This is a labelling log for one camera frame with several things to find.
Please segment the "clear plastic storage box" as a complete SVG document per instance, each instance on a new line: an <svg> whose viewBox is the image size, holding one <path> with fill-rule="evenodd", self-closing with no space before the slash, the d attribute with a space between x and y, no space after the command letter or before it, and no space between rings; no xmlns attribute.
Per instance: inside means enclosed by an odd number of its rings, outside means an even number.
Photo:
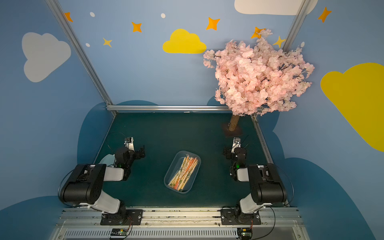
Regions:
<svg viewBox="0 0 384 240"><path fill-rule="evenodd" d="M193 187L201 166L201 158L188 151L179 151L164 177L165 186L177 193L187 194Z"/></svg>

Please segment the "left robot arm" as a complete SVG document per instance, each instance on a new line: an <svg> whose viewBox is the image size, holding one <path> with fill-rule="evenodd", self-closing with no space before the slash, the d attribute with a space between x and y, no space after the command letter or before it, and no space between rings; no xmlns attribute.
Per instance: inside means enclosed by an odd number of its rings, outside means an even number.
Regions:
<svg viewBox="0 0 384 240"><path fill-rule="evenodd" d="M103 190L105 182L126 181L135 160L146 156L145 147L134 148L134 139L125 138L124 146L116 150L114 163L78 164L58 188L59 200L72 208L87 207L102 213L102 226L132 226L141 223L142 210L128 210L124 201Z"/></svg>

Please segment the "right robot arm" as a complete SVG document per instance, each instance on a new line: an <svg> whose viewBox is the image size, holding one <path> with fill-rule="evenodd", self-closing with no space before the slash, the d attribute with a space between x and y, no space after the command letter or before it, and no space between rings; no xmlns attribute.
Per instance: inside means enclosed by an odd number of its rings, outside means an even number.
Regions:
<svg viewBox="0 0 384 240"><path fill-rule="evenodd" d="M250 193L235 207L221 209L222 225L260 225L259 210L287 200L287 191L276 165L246 166L247 150L241 147L238 137L233 139L230 148L224 148L223 155L232 161L230 176L237 182L249 183Z"/></svg>

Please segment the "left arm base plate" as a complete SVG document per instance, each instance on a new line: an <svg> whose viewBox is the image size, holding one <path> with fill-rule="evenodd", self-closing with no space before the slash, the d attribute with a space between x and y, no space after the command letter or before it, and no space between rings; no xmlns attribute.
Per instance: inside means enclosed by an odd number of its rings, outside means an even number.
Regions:
<svg viewBox="0 0 384 240"><path fill-rule="evenodd" d="M143 210L126 209L116 214L102 214L101 226L139 226L143 218Z"/></svg>

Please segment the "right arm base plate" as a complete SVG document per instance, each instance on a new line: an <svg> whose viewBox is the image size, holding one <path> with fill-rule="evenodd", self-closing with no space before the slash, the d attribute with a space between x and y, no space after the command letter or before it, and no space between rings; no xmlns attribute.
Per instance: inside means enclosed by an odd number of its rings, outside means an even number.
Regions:
<svg viewBox="0 0 384 240"><path fill-rule="evenodd" d="M240 210L224 208L220 210L222 225L261 225L259 213L244 214Z"/></svg>

